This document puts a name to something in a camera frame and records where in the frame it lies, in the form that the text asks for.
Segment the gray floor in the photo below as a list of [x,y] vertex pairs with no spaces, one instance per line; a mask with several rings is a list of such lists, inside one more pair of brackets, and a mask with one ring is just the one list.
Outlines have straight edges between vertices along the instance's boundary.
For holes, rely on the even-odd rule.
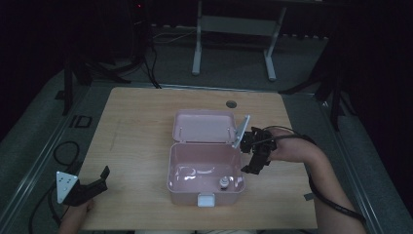
[[[325,46],[325,41],[316,39],[279,39],[273,56],[278,80],[270,82],[266,77],[262,48],[256,46],[265,45],[265,40],[254,38],[252,45],[247,45],[245,41],[250,38],[242,38],[241,43],[237,38],[238,44],[229,44],[216,39],[215,35],[207,35],[201,74],[195,77],[191,74],[194,35],[186,35],[192,31],[190,28],[170,29],[166,32],[182,34],[162,34],[155,38],[158,53],[155,75],[164,88],[189,86],[276,92],[306,80]],[[180,35],[186,36],[174,40]],[[152,64],[154,53],[148,52],[147,57]],[[132,80],[131,87],[152,88],[144,69],[123,76]],[[61,142],[74,140],[80,145],[79,159],[86,156],[101,111],[110,90],[116,86],[119,84],[98,77],[90,87],[75,86],[75,106],[64,117],[61,116],[62,101],[55,100],[56,92],[63,88],[62,73],[59,73],[33,100],[0,145],[1,233],[28,232],[34,206],[51,186],[56,171],[64,170],[53,159],[53,150]],[[345,109],[346,114],[339,118],[340,132],[333,131],[327,120],[328,102],[319,103],[311,96],[316,87],[283,97],[293,128],[311,136],[329,155],[347,194],[369,220],[367,227],[370,233],[413,233],[412,219],[362,124]],[[93,117],[92,125],[87,129],[70,128],[74,115]],[[67,144],[56,153],[59,159],[67,162],[76,150]],[[56,232],[47,202],[42,203],[34,216],[33,226],[34,233]],[[302,233],[299,230],[266,231],[270,232]]]

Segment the small white item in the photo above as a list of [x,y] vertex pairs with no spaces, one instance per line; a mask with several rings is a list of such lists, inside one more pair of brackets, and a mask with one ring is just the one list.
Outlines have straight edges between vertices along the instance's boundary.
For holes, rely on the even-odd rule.
[[56,172],[57,202],[61,204],[79,178],[75,175]]
[[230,185],[230,179],[227,176],[222,177],[219,179],[219,185],[221,186],[222,190],[225,190],[228,188],[228,185]]
[[232,145],[233,148],[237,148],[240,145],[241,140],[243,140],[246,126],[248,125],[248,122],[249,122],[249,117],[250,117],[249,115],[245,115],[243,122],[238,125],[236,132],[235,132],[236,138]]
[[198,194],[198,207],[215,207],[215,194],[213,193]]

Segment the metal stand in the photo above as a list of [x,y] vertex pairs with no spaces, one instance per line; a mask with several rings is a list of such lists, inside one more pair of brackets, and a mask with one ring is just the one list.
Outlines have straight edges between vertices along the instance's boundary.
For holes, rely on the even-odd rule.
[[262,19],[239,19],[225,18],[203,15],[203,1],[198,1],[198,20],[197,20],[197,45],[194,54],[192,74],[199,75],[201,70],[202,44],[201,34],[203,31],[239,33],[247,35],[271,36],[270,47],[264,50],[264,60],[267,66],[268,79],[277,79],[274,69],[272,54],[276,46],[277,38],[282,27],[282,20],[285,15],[286,7],[282,8],[278,20]]
[[64,110],[62,115],[67,115],[72,107],[73,74],[75,74],[79,84],[81,85],[90,85],[93,80],[91,74],[89,73],[88,67],[117,83],[129,84],[131,82],[119,77],[116,72],[108,70],[98,62],[93,61],[91,58],[77,53],[76,50],[67,54],[69,56],[64,63]]
[[336,131],[338,128],[338,116],[340,112],[340,94],[344,73],[346,72],[346,64],[343,52],[338,50],[344,48],[343,45],[334,42],[335,38],[331,38],[322,52],[319,60],[310,74],[307,81],[294,86],[290,89],[279,91],[282,95],[292,95],[304,88],[320,82],[314,97],[316,100],[325,101],[332,94],[330,122]]

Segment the pink plastic box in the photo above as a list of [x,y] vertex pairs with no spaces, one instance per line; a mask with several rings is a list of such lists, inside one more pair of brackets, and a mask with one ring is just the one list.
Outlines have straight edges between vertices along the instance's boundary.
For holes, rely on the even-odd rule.
[[234,204],[245,188],[234,114],[179,110],[170,149],[168,189],[176,205]]

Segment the box lid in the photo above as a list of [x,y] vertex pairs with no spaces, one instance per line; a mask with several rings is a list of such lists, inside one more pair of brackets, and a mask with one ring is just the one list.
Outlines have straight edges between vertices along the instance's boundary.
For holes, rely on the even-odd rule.
[[172,136],[179,142],[234,143],[237,139],[234,114],[225,110],[179,110]]

